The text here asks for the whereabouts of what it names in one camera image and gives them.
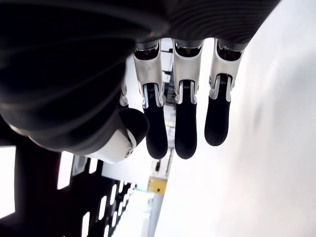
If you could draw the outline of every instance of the black fabric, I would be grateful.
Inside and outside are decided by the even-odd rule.
[[[279,0],[164,0],[170,5],[168,36],[179,40],[219,38],[247,43]]]
[[[148,108],[144,113],[149,121],[149,131],[146,135],[148,153],[152,158],[161,159],[167,154],[168,139],[164,123],[163,106],[156,105],[154,84],[147,84]]]
[[[216,37],[246,43],[277,3],[278,0],[2,3],[0,22],[5,24],[0,24],[0,113],[6,122],[51,150],[94,152],[109,140],[115,128],[124,130],[117,114],[119,85],[125,60],[136,41],[166,36],[178,40]],[[162,156],[164,145],[161,142],[157,149],[161,154],[155,157]]]
[[[183,101],[176,104],[175,150],[182,159],[191,158],[197,149],[197,104],[191,103],[190,80],[183,81]]]

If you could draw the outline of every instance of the robotic hand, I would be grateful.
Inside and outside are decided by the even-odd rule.
[[[116,163],[146,136],[167,152],[160,39],[173,39],[175,149],[197,147],[203,41],[215,38],[205,138],[228,134],[230,91],[242,54],[278,0],[10,0],[0,3],[0,113],[53,151]],[[144,114],[128,108],[125,60],[133,54]]]

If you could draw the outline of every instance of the white surface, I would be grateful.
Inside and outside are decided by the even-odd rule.
[[[116,191],[117,191],[117,185],[114,184],[112,187],[112,191],[111,191],[110,205],[112,205],[114,203]]]
[[[118,206],[118,215],[120,216],[122,214],[122,208],[123,208],[123,202],[121,201],[119,203],[119,206]]]
[[[89,219],[90,219],[90,212],[87,212],[82,218],[82,231],[81,237],[87,237],[89,232]]]
[[[115,224],[117,223],[117,216],[118,216],[118,212],[115,211],[113,214],[113,219],[112,219],[112,227],[114,227]]]
[[[121,192],[123,191],[123,186],[124,186],[124,181],[121,180],[121,181],[119,182],[119,187],[118,187],[118,192],[119,192],[119,193],[121,193]]]
[[[89,174],[92,174],[97,170],[97,165],[98,165],[98,159],[91,158],[90,159]]]
[[[104,196],[101,199],[99,220],[101,220],[104,217],[106,203],[107,203],[107,196]]]
[[[0,218],[15,212],[15,147],[0,147]]]
[[[156,237],[316,236],[315,9],[314,0],[283,0],[259,29],[220,147],[203,135],[213,52],[205,41],[197,152],[173,160]]]
[[[129,107],[143,111],[136,78],[133,57],[126,61],[127,98]],[[152,158],[147,152],[145,139],[137,146],[133,153],[125,160],[116,164],[103,164],[102,175],[116,180],[124,180],[140,186],[147,186],[151,172]]]
[[[73,165],[74,154],[62,152],[60,158],[60,166],[58,171],[57,189],[62,189],[69,185],[71,168]]]
[[[108,237],[109,236],[109,225],[107,225],[104,229],[104,237]]]

